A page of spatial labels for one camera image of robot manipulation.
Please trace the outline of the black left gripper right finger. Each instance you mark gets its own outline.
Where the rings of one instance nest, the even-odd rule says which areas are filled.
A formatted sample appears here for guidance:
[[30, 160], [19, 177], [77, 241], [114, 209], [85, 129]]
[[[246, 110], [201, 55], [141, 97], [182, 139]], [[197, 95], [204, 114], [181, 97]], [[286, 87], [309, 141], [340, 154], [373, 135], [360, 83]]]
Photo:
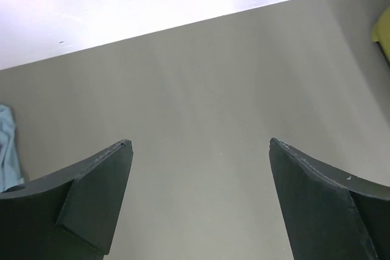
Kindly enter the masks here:
[[389, 187], [275, 138], [269, 160], [294, 259], [389, 259]]

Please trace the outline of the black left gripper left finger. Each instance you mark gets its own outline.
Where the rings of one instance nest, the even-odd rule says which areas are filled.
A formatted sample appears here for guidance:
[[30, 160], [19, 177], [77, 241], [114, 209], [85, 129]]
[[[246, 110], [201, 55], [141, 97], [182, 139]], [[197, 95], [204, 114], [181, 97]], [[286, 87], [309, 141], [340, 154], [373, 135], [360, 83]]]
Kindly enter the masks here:
[[103, 259], [113, 242], [133, 159], [123, 139], [1, 193], [1, 259]]

